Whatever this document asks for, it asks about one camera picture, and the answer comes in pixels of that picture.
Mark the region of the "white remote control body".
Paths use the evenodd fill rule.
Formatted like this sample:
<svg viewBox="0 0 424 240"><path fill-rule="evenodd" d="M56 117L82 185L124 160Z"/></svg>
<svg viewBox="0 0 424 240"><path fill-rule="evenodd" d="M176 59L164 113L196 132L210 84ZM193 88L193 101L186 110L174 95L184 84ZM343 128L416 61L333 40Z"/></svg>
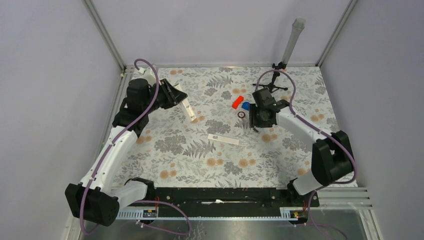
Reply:
<svg viewBox="0 0 424 240"><path fill-rule="evenodd" d="M180 108L184 112L186 118L190 122L193 122L197 118L194 109L192 108L192 106L189 103L188 97L186 97L184 100L182 100L178 105L180 106Z"/></svg>

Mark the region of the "white remote battery cover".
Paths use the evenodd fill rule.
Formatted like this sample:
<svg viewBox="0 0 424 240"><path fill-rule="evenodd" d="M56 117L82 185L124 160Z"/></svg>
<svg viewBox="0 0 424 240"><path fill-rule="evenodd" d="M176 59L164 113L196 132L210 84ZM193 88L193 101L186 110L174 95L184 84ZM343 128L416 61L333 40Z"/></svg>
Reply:
<svg viewBox="0 0 424 240"><path fill-rule="evenodd" d="M215 134L208 134L207 136L208 140L218 141L221 143L231 144L231 145L239 145L240 140L232 137L227 136L221 136L221 135L215 135Z"/></svg>

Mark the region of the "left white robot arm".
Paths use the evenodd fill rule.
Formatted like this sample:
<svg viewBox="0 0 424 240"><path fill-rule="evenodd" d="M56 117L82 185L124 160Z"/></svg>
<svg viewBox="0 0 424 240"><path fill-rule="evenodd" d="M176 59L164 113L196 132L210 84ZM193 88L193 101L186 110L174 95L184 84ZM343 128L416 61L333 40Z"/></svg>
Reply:
<svg viewBox="0 0 424 240"><path fill-rule="evenodd" d="M144 206L154 202L153 181L134 177L124 186L113 189L114 178L124 157L149 123L149 114L159 108L175 107L187 97L167 79L155 84L144 78L129 82L104 148L81 181L70 183L65 189L66 200L75 218L107 227L115 221L119 211L136 201Z"/></svg>

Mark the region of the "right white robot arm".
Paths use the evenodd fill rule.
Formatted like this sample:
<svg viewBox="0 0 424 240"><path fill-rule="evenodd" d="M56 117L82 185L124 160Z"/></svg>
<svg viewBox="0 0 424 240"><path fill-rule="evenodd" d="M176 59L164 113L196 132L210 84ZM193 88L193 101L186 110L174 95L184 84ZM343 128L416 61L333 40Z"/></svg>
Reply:
<svg viewBox="0 0 424 240"><path fill-rule="evenodd" d="M287 201L301 205L307 194L335 183L354 172L353 154L349 138L343 131L329 134L297 114L286 100L276 101L267 88L255 91L254 103L249 106L251 128L280 126L311 148L311 169L288 185Z"/></svg>

